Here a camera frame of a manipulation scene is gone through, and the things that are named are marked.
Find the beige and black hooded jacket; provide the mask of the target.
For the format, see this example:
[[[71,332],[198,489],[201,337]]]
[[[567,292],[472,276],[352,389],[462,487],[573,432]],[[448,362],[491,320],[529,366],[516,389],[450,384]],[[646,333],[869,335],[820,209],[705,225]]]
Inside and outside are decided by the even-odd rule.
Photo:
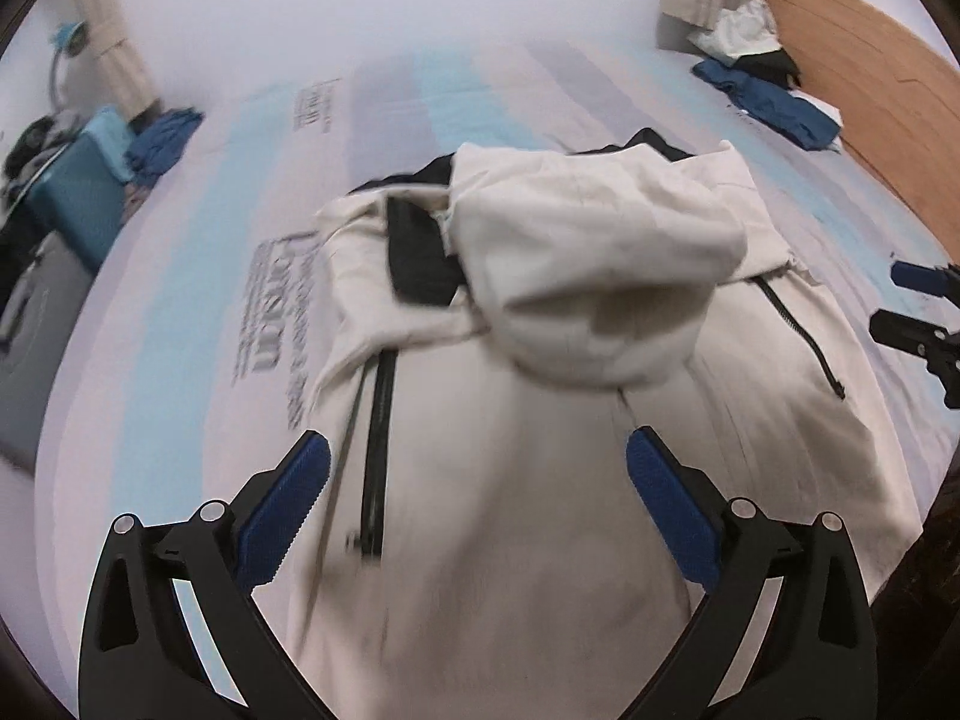
[[[631,484],[651,426],[770,517],[843,518],[877,590],[921,528],[866,353],[730,143],[466,145],[319,211],[335,472],[286,645],[343,718],[612,718],[692,595]]]

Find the white and black clothes pile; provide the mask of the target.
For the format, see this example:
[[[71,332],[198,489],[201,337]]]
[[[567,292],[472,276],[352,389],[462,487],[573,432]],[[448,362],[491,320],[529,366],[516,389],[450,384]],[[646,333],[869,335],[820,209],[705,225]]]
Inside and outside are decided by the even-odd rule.
[[[780,88],[802,85],[799,65],[782,47],[775,15],[766,0],[750,0],[735,10],[723,8],[715,26],[693,29],[688,42],[725,67]]]

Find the blue clothes pile by suitcase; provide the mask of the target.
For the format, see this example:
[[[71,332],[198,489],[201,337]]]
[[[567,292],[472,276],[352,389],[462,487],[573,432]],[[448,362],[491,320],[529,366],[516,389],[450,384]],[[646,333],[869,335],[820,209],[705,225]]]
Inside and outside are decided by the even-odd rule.
[[[192,107],[163,112],[153,124],[133,138],[125,152],[125,160],[132,174],[130,182],[140,187],[155,187],[156,182],[178,164],[190,138],[202,122],[203,114]]]

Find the dark clothes on teal suitcase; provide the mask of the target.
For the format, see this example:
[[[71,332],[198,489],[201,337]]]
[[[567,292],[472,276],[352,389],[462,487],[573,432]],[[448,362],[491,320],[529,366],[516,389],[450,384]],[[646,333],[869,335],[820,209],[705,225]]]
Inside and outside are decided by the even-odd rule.
[[[26,127],[3,161],[3,210],[10,210],[32,176],[52,160],[57,149],[70,143],[82,126],[83,117],[67,109],[44,115]]]

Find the wooden headboard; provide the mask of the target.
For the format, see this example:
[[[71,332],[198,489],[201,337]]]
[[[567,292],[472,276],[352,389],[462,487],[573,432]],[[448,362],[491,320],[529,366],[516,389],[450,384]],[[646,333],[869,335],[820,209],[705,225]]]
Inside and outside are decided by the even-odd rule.
[[[958,71],[862,0],[766,0],[802,87],[838,107],[844,146],[958,254]]]

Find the blue garment near headboard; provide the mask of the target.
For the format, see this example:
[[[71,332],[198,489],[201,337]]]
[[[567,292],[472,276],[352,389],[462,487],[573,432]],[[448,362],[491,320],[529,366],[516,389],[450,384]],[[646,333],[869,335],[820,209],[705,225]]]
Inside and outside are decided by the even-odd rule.
[[[716,59],[700,60],[693,65],[692,73],[726,94],[737,109],[805,151],[828,149],[839,137],[841,127],[835,119],[775,83],[727,68]]]

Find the striped printed bed sheet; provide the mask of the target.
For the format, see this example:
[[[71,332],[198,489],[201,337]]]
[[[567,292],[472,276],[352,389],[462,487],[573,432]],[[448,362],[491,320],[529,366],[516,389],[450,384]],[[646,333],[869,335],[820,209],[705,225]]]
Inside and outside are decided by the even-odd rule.
[[[869,340],[867,320],[884,305],[947,320],[944,304],[889,278],[895,257],[939,263],[944,249],[851,154],[789,143],[732,109],[693,65],[688,54],[597,41],[446,49],[270,86],[210,112],[110,249],[47,408],[39,566],[65,667],[80,661],[114,517],[192,514],[313,427],[338,322],[319,211],[366,190],[446,187],[466,145],[568,156],[647,145],[680,161],[730,143],[861,343],[923,522],[958,419],[918,362]],[[257,595],[288,653],[298,538]]]

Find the grey hard-shell suitcase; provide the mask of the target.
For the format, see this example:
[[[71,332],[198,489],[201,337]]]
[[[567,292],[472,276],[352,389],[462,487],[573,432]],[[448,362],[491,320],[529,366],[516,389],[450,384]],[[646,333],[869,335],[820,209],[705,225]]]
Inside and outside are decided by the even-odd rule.
[[[52,232],[2,302],[2,458],[34,475],[50,392],[93,277]]]

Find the teal hard-shell suitcase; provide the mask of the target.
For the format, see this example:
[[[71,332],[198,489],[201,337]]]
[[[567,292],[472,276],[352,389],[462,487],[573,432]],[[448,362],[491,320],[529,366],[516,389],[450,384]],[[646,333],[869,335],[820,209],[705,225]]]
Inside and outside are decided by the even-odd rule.
[[[26,192],[31,215],[57,232],[91,275],[98,275],[121,232],[124,205],[125,185],[88,135],[59,151]]]

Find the light blue cloth on suitcase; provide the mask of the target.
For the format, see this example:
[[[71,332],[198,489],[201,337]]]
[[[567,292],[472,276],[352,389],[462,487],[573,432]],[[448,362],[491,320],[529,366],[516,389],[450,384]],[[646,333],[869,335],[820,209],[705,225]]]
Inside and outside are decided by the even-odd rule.
[[[114,179],[130,184],[133,171],[128,165],[127,151],[132,146],[133,133],[121,113],[114,106],[99,107],[83,125],[82,133],[96,145]]]

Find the beige curtain left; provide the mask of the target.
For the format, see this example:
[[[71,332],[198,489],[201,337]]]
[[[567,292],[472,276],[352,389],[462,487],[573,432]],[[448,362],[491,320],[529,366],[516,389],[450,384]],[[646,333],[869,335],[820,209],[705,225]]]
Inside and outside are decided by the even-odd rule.
[[[160,104],[148,68],[128,36],[121,0],[75,0],[88,28],[89,50],[117,107],[135,121]]]

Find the blue desk lamp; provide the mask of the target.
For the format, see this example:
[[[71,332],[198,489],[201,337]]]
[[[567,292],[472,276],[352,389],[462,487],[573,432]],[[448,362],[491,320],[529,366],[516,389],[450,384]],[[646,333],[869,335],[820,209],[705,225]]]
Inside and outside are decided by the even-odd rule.
[[[60,70],[83,54],[89,46],[89,28],[85,20],[64,21],[57,26],[50,38],[53,47],[50,60],[49,75],[47,75],[47,96],[53,112],[60,112],[67,107],[65,98],[60,93]]]

